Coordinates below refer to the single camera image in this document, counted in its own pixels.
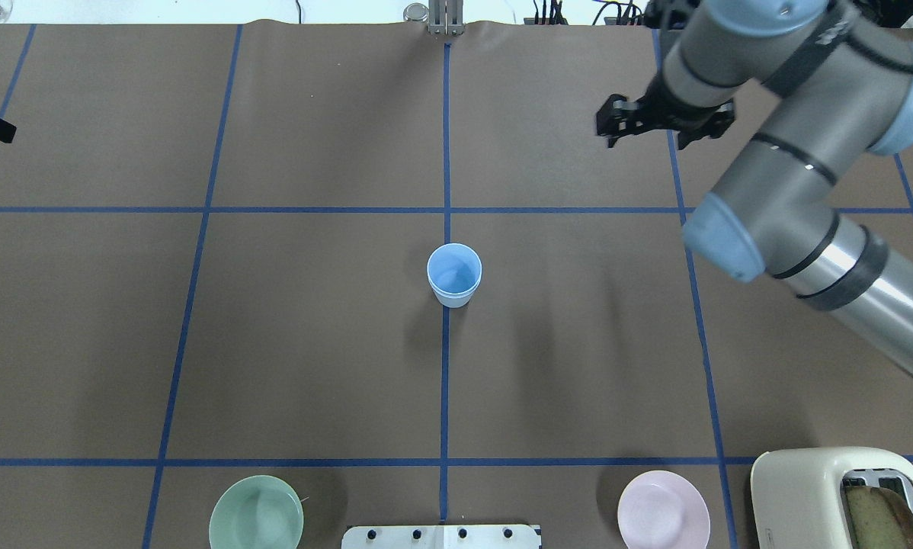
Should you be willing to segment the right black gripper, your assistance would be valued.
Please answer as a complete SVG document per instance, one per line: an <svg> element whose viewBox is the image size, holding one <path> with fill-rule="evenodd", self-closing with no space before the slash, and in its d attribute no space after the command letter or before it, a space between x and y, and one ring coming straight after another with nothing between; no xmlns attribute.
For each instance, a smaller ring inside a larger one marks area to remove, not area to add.
<svg viewBox="0 0 913 549"><path fill-rule="evenodd" d="M677 149L684 150L697 140L721 139L735 123L736 108L732 98L710 107L687 104L675 96L658 72L641 98L632 101L612 94L595 116L597 135L606 140L609 149L625 136L672 130L678 133Z"/></svg>

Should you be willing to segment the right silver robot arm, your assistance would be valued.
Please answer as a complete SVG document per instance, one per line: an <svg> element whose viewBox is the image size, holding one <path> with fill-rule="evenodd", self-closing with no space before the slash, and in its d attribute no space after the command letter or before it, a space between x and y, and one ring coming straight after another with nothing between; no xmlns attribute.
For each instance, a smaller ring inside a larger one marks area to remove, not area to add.
<svg viewBox="0 0 913 549"><path fill-rule="evenodd" d="M782 281L913 377L913 263L826 202L863 154L913 145L912 42L851 1L701 1L645 94L607 98L596 132L608 146L717 138L751 80L778 104L684 223L685 246L737 281Z"/></svg>

